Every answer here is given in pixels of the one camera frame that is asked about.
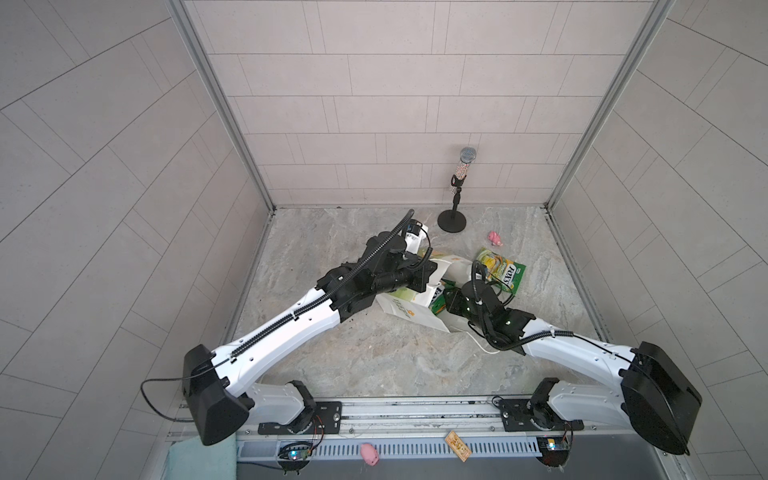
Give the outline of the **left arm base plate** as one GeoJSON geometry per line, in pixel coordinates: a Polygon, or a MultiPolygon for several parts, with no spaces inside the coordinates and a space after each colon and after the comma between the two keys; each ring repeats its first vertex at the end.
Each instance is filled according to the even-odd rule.
{"type": "Polygon", "coordinates": [[[309,435],[313,432],[338,434],[342,408],[341,401],[319,401],[312,411],[305,408],[288,425],[260,423],[257,432],[259,435],[309,435]]]}

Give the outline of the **green Fox's spring tea bag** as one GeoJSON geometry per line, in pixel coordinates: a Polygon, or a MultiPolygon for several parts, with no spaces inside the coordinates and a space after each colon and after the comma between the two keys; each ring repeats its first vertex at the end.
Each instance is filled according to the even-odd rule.
{"type": "Polygon", "coordinates": [[[487,282],[498,286],[505,293],[516,295],[526,271],[524,264],[507,259],[487,248],[478,252],[476,260],[483,265],[487,282]]]}

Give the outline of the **white paper bag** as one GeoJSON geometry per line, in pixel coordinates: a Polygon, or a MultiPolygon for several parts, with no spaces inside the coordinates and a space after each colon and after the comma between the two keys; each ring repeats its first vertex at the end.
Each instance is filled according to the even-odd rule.
{"type": "Polygon", "coordinates": [[[452,281],[456,287],[461,287],[470,279],[472,262],[456,255],[438,255],[434,262],[438,268],[430,277],[425,292],[418,293],[400,288],[392,293],[379,294],[376,297],[377,303],[388,315],[444,333],[465,332],[480,345],[479,335],[472,335],[473,331],[465,318],[447,310],[434,315],[429,308],[435,289],[441,281],[452,281]]]}

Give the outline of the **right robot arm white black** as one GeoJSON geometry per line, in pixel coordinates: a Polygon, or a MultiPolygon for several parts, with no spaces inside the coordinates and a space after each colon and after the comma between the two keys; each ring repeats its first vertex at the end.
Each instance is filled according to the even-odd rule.
{"type": "Polygon", "coordinates": [[[666,453],[688,454],[702,397],[661,347],[614,345],[559,329],[508,307],[478,280],[449,286],[441,298],[446,313],[495,351],[552,361],[593,381],[578,385],[547,377],[522,406],[497,400],[509,417],[542,431],[568,432],[584,421],[630,427],[666,453]]]}

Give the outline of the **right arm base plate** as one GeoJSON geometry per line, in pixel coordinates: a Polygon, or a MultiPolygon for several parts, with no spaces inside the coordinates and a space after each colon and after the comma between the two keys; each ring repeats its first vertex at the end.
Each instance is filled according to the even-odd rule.
{"type": "Polygon", "coordinates": [[[560,418],[545,401],[531,398],[503,398],[496,396],[492,404],[499,410],[506,432],[522,431],[582,431],[581,420],[560,418]]]}

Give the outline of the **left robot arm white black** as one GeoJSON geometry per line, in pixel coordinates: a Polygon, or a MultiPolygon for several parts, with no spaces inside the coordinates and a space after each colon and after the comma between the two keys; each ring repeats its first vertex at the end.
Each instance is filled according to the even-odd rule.
{"type": "Polygon", "coordinates": [[[369,308],[380,293],[426,290],[436,262],[409,251],[401,236],[370,238],[356,263],[328,271],[298,302],[251,333],[184,357],[182,392],[203,445],[219,443],[248,421],[304,432],[316,402],[300,381],[261,385],[259,378],[315,336],[369,308]]]}

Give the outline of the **yellow green candy bag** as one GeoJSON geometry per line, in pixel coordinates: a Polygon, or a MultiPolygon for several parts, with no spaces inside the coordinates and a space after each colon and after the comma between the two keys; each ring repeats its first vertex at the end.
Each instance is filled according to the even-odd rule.
{"type": "Polygon", "coordinates": [[[434,292],[429,308],[434,315],[445,311],[452,296],[455,294],[456,285],[452,281],[441,281],[434,292]]]}

